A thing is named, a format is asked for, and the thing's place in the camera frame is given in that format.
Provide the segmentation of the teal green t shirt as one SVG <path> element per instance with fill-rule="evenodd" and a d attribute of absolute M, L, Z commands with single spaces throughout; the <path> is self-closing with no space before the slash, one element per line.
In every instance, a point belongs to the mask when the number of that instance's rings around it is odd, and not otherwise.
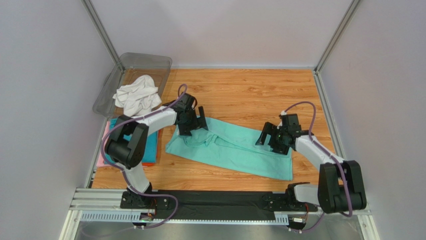
<path fill-rule="evenodd" d="M 208 129 L 190 136 L 178 129 L 166 144 L 168 154 L 224 169 L 271 179 L 293 180 L 292 154 L 280 154 L 267 145 L 256 145 L 261 131 L 215 118 L 206 118 Z"/>

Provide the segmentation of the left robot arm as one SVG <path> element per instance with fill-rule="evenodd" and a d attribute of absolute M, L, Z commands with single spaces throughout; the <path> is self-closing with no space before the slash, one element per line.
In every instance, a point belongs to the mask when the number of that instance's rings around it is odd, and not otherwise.
<path fill-rule="evenodd" d="M 182 93 L 176 100 L 142 116 L 121 115 L 114 128 L 106 134 L 101 153 L 111 158 L 111 166 L 120 170 L 127 185 L 120 203 L 122 209 L 148 209 L 157 199 L 169 198 L 152 192 L 142 159 L 148 137 L 173 125 L 183 137 L 189 137 L 199 129 L 208 129 L 204 108 L 198 105 L 194 96 Z"/>

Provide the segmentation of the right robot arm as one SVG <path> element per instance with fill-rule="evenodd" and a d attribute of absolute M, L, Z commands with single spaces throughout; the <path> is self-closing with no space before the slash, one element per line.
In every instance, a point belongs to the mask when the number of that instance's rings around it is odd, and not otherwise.
<path fill-rule="evenodd" d="M 351 216 L 364 210 L 367 197 L 360 164 L 332 153 L 314 136 L 303 130 L 297 114 L 283 113 L 280 124 L 266 122 L 256 145 L 267 144 L 272 152 L 288 154 L 290 150 L 303 155 L 319 172 L 318 184 L 295 183 L 286 193 L 301 203 L 319 206 L 325 213 Z"/>

